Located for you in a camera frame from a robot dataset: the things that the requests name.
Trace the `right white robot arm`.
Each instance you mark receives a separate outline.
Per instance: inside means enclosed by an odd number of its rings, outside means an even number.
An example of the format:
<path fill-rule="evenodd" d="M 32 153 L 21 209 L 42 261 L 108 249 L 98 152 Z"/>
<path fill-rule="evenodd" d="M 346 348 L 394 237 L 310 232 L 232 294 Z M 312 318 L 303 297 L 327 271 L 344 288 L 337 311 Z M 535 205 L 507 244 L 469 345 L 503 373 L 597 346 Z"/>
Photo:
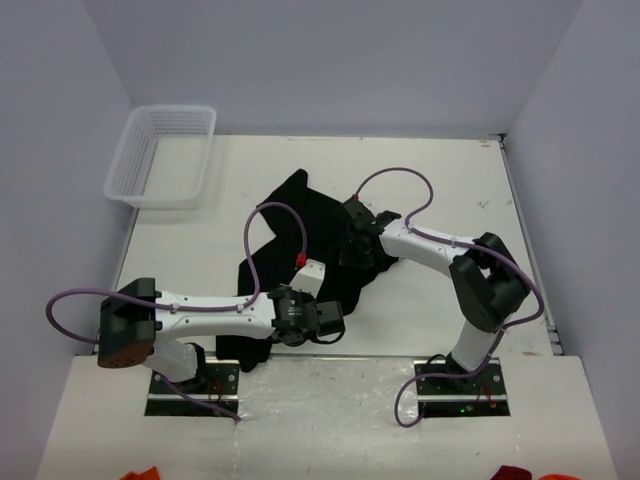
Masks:
<path fill-rule="evenodd" d="M 406 259 L 451 280 L 465 322 L 445 357 L 444 371 L 435 377 L 456 392 L 471 391 L 481 382 L 481 369 L 506 321 L 532 291 L 530 279 L 501 238 L 486 232 L 458 239 L 421 230 L 398 213 L 373 213 L 355 196 L 337 207 L 334 219 L 342 264 L 370 270 L 392 258 Z"/>

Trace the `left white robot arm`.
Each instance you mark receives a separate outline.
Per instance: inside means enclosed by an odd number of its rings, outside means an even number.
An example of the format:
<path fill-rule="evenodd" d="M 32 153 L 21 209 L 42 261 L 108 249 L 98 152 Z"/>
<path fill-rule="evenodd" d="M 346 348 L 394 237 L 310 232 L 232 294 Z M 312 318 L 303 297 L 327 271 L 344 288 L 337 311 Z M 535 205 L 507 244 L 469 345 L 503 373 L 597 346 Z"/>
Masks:
<path fill-rule="evenodd" d="M 203 348 L 184 343 L 186 337 L 239 336 L 298 347 L 345 332 L 339 302 L 319 302 L 289 286 L 251 301 L 178 295 L 158 290 L 153 278 L 139 278 L 101 304 L 98 366 L 142 365 L 195 393 L 206 385 L 208 369 Z"/>

